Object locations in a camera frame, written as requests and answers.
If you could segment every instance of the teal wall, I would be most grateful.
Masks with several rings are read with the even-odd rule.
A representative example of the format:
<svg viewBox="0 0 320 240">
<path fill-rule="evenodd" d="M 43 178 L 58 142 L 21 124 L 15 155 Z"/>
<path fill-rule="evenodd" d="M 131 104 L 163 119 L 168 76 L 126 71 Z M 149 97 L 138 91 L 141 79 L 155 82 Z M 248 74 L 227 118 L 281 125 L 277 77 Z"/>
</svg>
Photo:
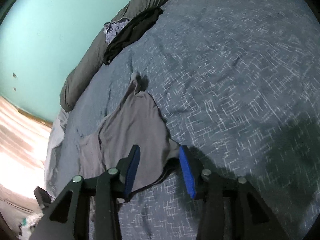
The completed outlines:
<svg viewBox="0 0 320 240">
<path fill-rule="evenodd" d="M 0 25 L 0 94 L 53 121 L 66 77 L 129 1 L 17 0 Z"/>
</svg>

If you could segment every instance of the wrinkled fabric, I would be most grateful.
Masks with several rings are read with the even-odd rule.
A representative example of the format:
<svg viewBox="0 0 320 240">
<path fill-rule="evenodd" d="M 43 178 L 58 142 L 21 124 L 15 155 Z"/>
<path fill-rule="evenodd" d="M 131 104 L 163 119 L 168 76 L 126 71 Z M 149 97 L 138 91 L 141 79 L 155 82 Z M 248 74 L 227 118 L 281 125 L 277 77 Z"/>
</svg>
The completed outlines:
<svg viewBox="0 0 320 240">
<path fill-rule="evenodd" d="M 109 44 L 103 56 L 103 62 L 109 65 L 123 48 L 139 40 L 156 23 L 162 13 L 161 8 L 153 7 L 132 19 Z"/>
<path fill-rule="evenodd" d="M 133 73 L 129 87 L 115 111 L 106 116 L 98 130 L 80 141 L 79 174 L 85 179 L 116 167 L 140 147 L 140 162 L 132 191 L 161 181 L 169 159 L 178 158 L 179 145 L 169 138 L 153 98 L 141 91 L 141 77 Z M 90 217 L 93 218 L 94 206 Z"/>
<path fill-rule="evenodd" d="M 131 19 L 123 17 L 115 22 L 107 22 L 104 24 L 103 33 L 106 35 L 106 42 L 110 42 L 116 37 L 116 35 L 127 25 Z"/>
<path fill-rule="evenodd" d="M 65 130 L 68 123 L 69 113 L 60 110 L 57 119 L 52 125 L 48 142 L 47 157 L 44 162 L 44 184 L 46 191 L 52 197 L 57 197 L 56 187 L 51 183 L 57 173 L 57 164 L 61 156 L 61 145 L 64 140 Z"/>
</svg>

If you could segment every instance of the patterned bedspread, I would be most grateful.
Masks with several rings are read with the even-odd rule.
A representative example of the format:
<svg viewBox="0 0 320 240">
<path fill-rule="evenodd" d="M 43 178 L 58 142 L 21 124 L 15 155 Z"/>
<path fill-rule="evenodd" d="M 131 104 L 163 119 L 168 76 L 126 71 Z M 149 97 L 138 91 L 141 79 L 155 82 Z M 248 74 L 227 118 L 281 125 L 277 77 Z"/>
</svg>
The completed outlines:
<svg viewBox="0 0 320 240">
<path fill-rule="evenodd" d="M 137 71 L 172 139 L 207 168 L 246 178 L 291 239 L 320 212 L 320 25 L 304 0 L 170 0 L 157 23 L 92 79 L 69 116 L 58 174 L 118 105 Z M 180 171 L 121 207 L 123 239 L 195 239 L 201 201 Z"/>
</svg>

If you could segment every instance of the gray shirt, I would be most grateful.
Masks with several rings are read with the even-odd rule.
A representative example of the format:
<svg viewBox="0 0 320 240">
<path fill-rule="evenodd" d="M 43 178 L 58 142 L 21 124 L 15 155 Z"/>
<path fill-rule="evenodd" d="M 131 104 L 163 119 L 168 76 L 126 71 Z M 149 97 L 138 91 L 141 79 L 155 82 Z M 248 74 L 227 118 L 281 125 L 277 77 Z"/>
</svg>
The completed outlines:
<svg viewBox="0 0 320 240">
<path fill-rule="evenodd" d="M 178 157 L 179 145 L 169 138 L 156 103 L 140 90 L 140 83 L 140 75 L 133 73 L 115 111 L 102 120 L 95 133 L 80 141 L 79 174 L 85 179 L 115 167 L 137 144 L 140 163 L 132 188 L 135 191 L 161 181 L 167 161 Z"/>
</svg>

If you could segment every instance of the bolt head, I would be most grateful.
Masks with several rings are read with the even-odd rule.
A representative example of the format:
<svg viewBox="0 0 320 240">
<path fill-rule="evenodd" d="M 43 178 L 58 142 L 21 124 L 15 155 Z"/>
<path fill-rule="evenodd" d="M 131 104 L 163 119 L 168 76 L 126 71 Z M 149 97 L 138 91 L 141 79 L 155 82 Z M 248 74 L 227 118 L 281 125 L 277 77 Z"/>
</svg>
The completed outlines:
<svg viewBox="0 0 320 240">
<path fill-rule="evenodd" d="M 81 177 L 80 175 L 76 175 L 76 176 L 74 176 L 73 179 L 72 179 L 72 181 L 73 181 L 74 183 L 78 183 L 78 182 L 80 182 L 81 180 L 82 180 L 82 177 Z"/>
<path fill-rule="evenodd" d="M 119 172 L 119 170 L 118 170 L 117 168 L 110 168 L 110 169 L 108 170 L 108 173 L 109 173 L 110 175 L 116 175 L 118 172 Z"/>
<path fill-rule="evenodd" d="M 209 169 L 203 169 L 201 173 L 204 176 L 210 176 L 211 175 L 211 171 Z"/>
<path fill-rule="evenodd" d="M 239 177 L 238 182 L 241 184 L 245 184 L 247 182 L 247 179 L 245 177 Z"/>
</svg>

